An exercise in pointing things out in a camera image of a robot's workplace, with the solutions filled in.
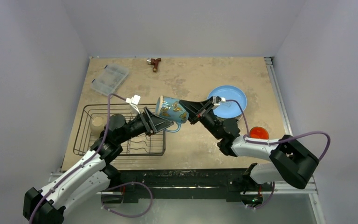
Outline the blue butterfly mug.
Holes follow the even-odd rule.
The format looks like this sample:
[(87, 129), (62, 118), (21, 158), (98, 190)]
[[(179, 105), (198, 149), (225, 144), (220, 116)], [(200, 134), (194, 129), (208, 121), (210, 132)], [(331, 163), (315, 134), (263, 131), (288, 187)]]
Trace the blue butterfly mug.
[(170, 133), (178, 132), (189, 117), (189, 112), (179, 103), (179, 99), (163, 95), (157, 99), (155, 114), (177, 124), (175, 130), (166, 129)]

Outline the light blue plate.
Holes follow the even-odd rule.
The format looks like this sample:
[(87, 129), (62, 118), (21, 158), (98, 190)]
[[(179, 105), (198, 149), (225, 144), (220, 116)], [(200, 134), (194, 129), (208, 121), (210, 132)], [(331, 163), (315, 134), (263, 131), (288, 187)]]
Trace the light blue plate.
[[(245, 93), (236, 86), (232, 85), (221, 85), (213, 89), (207, 96), (209, 99), (212, 96), (219, 96), (221, 98), (225, 98), (226, 100), (235, 100), (239, 103), (243, 112), (247, 107), (247, 97)], [(220, 106), (214, 109), (214, 114), (222, 119), (229, 118), (242, 118), (242, 113), (240, 112), (240, 108), (234, 101), (226, 101), (224, 103), (220, 103)]]

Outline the white bowl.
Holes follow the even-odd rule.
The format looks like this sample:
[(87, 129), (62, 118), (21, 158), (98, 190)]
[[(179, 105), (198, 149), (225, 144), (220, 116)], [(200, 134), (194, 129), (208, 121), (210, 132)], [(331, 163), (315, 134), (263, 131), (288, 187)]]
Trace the white bowl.
[(90, 132), (94, 136), (99, 136), (105, 129), (107, 117), (104, 115), (96, 115), (91, 118), (89, 123)]

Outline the orange mug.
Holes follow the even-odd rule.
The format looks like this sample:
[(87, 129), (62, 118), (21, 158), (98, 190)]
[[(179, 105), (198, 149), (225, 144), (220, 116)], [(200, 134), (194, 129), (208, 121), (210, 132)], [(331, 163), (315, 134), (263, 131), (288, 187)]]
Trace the orange mug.
[(262, 139), (262, 140), (269, 139), (268, 131), (260, 126), (255, 126), (251, 128), (251, 130), (249, 131), (249, 136), (250, 138), (255, 138), (255, 139)]

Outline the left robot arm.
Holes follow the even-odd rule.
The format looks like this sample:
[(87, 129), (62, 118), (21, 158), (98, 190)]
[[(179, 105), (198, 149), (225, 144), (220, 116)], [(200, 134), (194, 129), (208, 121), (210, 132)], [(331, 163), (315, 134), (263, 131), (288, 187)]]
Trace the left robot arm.
[(43, 188), (25, 193), (23, 216), (31, 224), (61, 224), (71, 209), (93, 194), (137, 185), (124, 183), (120, 171), (111, 165), (121, 154), (122, 143), (141, 134), (154, 135), (172, 125), (172, 121), (147, 107), (130, 121), (121, 114), (109, 115), (101, 137), (74, 166)]

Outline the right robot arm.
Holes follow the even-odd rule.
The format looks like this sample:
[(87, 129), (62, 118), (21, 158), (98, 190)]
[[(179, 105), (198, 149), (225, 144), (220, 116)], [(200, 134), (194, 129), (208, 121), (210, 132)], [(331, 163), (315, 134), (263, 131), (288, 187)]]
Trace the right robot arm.
[(266, 182), (285, 181), (292, 187), (304, 189), (319, 165), (320, 159), (298, 139), (284, 135), (280, 139), (263, 140), (240, 134), (235, 118), (218, 120), (214, 109), (227, 99), (210, 97), (205, 101), (179, 100), (188, 112), (190, 124), (200, 122), (218, 140), (217, 147), (226, 156), (253, 157), (268, 161), (255, 164), (247, 170), (243, 184), (254, 190)]

